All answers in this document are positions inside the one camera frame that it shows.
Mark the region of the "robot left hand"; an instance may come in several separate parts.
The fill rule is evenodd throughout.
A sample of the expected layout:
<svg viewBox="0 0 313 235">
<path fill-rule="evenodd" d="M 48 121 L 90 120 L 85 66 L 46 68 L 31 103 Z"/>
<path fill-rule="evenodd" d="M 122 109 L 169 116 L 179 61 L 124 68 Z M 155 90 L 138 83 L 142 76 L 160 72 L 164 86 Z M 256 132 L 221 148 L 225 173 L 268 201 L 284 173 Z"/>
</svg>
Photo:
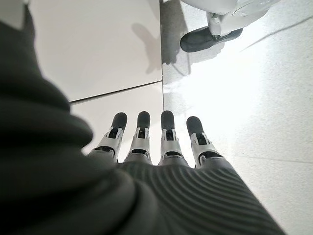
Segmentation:
<svg viewBox="0 0 313 235">
<path fill-rule="evenodd" d="M 161 159 L 148 148 L 150 116 L 117 160 L 126 127 L 115 115 L 89 154 L 90 127 L 43 78 L 28 3 L 0 3 L 0 232 L 3 235 L 282 235 L 260 201 L 207 138 L 186 125 L 196 165 L 183 157 L 174 116 L 161 114 Z"/>
</svg>

